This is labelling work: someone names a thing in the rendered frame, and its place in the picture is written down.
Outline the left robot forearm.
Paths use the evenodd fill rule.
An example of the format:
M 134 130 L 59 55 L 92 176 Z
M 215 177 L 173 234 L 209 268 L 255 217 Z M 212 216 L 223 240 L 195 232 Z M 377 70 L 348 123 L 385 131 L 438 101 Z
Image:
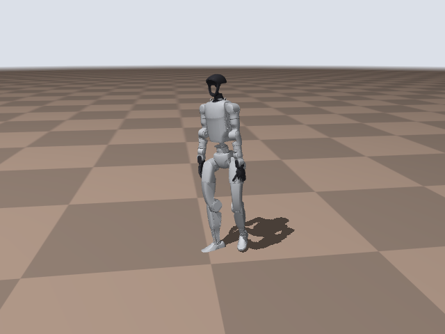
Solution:
M 235 133 L 235 137 L 236 137 L 236 141 L 234 141 L 232 143 L 233 146 L 233 151 L 234 151 L 234 159 L 238 160 L 238 165 L 241 166 L 244 164 L 244 160 L 243 160 L 243 153 L 242 153 L 242 149 L 241 149 L 241 145 L 242 145 L 242 139 L 241 139 L 241 134 L 239 131 L 237 131 Z

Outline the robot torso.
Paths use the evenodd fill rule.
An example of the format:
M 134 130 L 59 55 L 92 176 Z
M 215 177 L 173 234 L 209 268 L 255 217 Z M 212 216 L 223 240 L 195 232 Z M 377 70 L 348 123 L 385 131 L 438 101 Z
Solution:
M 218 100 L 221 101 L 212 102 L 214 99 L 212 99 L 212 101 L 211 99 L 204 107 L 207 131 L 210 141 L 220 144 L 215 145 L 217 152 L 213 154 L 213 159 L 215 160 L 217 168 L 229 168 L 230 157 L 234 157 L 234 152 L 233 150 L 229 150 L 228 145 L 224 142 L 231 141 L 228 134 L 232 130 L 232 127 L 230 125 L 229 114 L 225 108 L 225 103 L 230 101 L 226 98 L 219 98 Z

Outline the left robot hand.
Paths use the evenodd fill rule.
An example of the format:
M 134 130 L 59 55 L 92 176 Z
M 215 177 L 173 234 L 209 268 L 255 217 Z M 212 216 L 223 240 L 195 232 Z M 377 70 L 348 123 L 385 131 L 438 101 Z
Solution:
M 239 180 L 239 178 L 240 178 L 240 180 L 242 178 L 242 182 L 245 181 L 246 177 L 245 177 L 245 170 L 243 168 L 244 164 L 239 166 L 238 165 L 238 160 L 235 160 L 235 166 L 236 166 L 237 170 L 236 170 L 236 174 L 235 174 L 235 176 L 234 176 L 232 181 L 234 181 L 236 179 L 236 177 L 238 178 L 238 180 Z

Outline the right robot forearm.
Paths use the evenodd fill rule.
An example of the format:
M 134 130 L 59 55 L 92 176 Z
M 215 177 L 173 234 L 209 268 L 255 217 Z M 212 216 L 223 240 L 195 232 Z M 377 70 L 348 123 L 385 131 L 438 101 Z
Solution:
M 207 146 L 207 141 L 205 138 L 201 138 L 199 137 L 199 146 L 198 146 L 198 151 L 197 151 L 197 157 L 201 156 L 202 157 L 202 161 L 204 161 L 206 159 L 205 157 L 205 153 L 206 153 L 206 146 Z

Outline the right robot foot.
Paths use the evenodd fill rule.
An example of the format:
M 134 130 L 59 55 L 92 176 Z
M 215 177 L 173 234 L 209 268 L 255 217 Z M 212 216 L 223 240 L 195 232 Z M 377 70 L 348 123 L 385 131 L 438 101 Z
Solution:
M 217 241 L 216 241 L 216 243 L 217 243 Z M 225 247 L 225 243 L 224 243 L 224 241 L 221 240 L 220 244 L 215 245 L 215 243 L 212 242 L 210 245 L 208 245 L 206 248 L 203 248 L 201 251 L 203 253 L 207 253 L 207 252 L 215 251 L 219 248 L 224 248 L 224 247 Z

